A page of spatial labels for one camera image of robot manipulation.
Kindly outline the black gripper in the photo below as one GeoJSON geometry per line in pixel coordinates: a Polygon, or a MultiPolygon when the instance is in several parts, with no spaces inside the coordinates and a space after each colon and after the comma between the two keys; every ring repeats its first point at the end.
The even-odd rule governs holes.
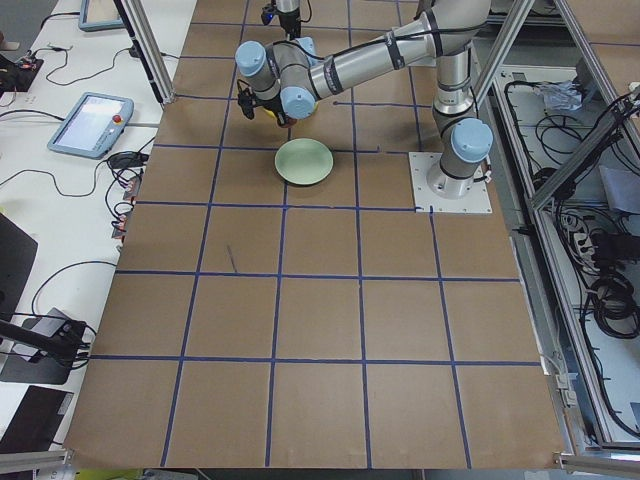
{"type": "Polygon", "coordinates": [[[253,120],[255,118],[257,108],[266,109],[268,107],[268,102],[260,99],[247,82],[237,82],[236,87],[237,104],[247,119],[253,120]]]}
{"type": "Polygon", "coordinates": [[[279,19],[281,28],[286,32],[287,40],[296,39],[302,26],[300,1],[270,0],[262,8],[261,21],[264,25],[269,25],[274,18],[279,19]]]}

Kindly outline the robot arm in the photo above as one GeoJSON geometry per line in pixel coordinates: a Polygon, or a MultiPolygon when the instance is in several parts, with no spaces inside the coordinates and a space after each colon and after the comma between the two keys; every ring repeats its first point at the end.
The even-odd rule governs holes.
{"type": "Polygon", "coordinates": [[[325,57],[313,54],[306,38],[267,45],[246,41],[235,53],[238,105],[248,119],[264,108],[279,126],[289,127],[308,118],[322,99],[432,59],[437,70],[432,115],[444,151],[426,180],[439,197],[461,199],[493,144],[491,129],[477,116],[471,85],[471,41],[490,8],[488,1],[422,1],[412,22],[325,57]]]}
{"type": "Polygon", "coordinates": [[[287,40],[301,37],[303,19],[299,0],[270,0],[261,10],[261,22],[269,25],[275,18],[287,40]]]}

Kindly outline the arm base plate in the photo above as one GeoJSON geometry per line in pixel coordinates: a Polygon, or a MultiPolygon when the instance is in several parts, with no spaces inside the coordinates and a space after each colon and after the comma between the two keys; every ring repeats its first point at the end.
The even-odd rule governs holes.
{"type": "Polygon", "coordinates": [[[482,165],[474,176],[458,180],[446,176],[439,152],[408,154],[414,209],[419,213],[489,215],[493,213],[482,165]]]}

